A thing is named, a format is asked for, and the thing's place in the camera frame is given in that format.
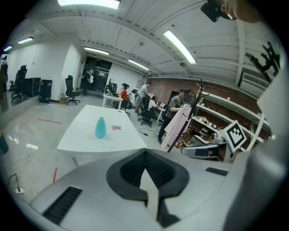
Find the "teal bottle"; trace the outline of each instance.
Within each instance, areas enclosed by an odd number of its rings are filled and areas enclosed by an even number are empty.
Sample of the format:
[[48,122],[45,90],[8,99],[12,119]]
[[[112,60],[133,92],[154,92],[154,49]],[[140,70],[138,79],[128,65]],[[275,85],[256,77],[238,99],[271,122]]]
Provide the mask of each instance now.
[[107,134],[107,128],[105,126],[104,118],[100,117],[95,128],[95,136],[98,138],[103,138]]

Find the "brick wall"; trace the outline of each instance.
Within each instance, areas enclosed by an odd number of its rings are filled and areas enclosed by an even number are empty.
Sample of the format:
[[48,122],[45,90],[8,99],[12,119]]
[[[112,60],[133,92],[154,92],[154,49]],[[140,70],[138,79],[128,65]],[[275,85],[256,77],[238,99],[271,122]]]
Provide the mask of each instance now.
[[[195,94],[197,94],[199,87],[195,83],[200,83],[197,81],[179,79],[148,79],[148,82],[152,83],[152,86],[148,89],[148,92],[154,93],[158,101],[163,103],[167,103],[169,101],[172,91],[178,92],[183,88],[190,88]],[[230,97],[231,101],[249,109],[250,111],[253,111],[254,113],[261,112],[256,100],[246,94],[213,83],[205,83],[205,86],[210,87],[204,90],[207,93],[211,93],[222,98]],[[203,103],[205,103],[205,106],[208,106],[212,110],[217,111],[232,120],[238,120],[242,126],[249,129],[251,121],[241,114],[208,100],[204,100]],[[226,127],[228,125],[227,122],[203,110],[199,110],[197,115],[206,116],[210,122],[216,124],[218,127]],[[260,132],[260,137],[266,139],[268,137],[268,133],[262,129]]]
[[[195,94],[197,94],[199,87],[195,83],[200,83],[197,81],[179,79],[148,79],[148,81],[152,83],[152,86],[148,89],[148,91],[154,93],[158,100],[164,103],[168,102],[172,91],[178,92],[183,88],[190,88]],[[246,94],[213,83],[205,83],[205,85],[206,87],[210,87],[204,90],[207,93],[211,93],[225,99],[230,97],[232,102],[235,102],[249,109],[250,111],[253,111],[254,113],[261,112],[256,100]]]

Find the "glass door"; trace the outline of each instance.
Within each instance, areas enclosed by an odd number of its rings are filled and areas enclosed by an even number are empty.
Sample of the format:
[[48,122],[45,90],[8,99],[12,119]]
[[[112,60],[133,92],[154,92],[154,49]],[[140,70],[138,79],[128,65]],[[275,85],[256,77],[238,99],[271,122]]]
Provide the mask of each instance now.
[[[104,93],[111,66],[111,62],[99,58],[87,57],[82,75],[85,74],[87,69],[89,69],[90,73],[93,75],[93,83],[89,84],[89,91]],[[81,89],[83,89],[83,82],[84,80],[82,79],[80,85]]]

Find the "wall-mounted air conditioner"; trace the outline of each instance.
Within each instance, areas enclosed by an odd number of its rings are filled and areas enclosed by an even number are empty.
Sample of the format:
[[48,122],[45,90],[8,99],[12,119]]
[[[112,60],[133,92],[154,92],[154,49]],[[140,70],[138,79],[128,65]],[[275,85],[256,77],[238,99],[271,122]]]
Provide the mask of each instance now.
[[269,83],[266,80],[246,72],[242,73],[241,90],[259,98],[268,86]]

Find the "man in white shirt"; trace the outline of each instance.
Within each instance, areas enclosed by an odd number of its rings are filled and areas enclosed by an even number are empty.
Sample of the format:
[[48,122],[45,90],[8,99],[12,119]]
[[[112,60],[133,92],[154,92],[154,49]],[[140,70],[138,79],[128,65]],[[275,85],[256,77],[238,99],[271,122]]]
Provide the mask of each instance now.
[[148,82],[148,83],[146,83],[145,85],[143,85],[141,87],[141,89],[140,89],[140,98],[139,98],[138,104],[137,104],[137,106],[135,108],[135,113],[139,112],[139,109],[142,106],[143,101],[144,101],[144,96],[148,93],[148,87],[150,87],[151,85],[152,85],[152,83]]
[[156,107],[155,101],[156,101],[156,96],[153,96],[153,99],[149,100],[149,110]]

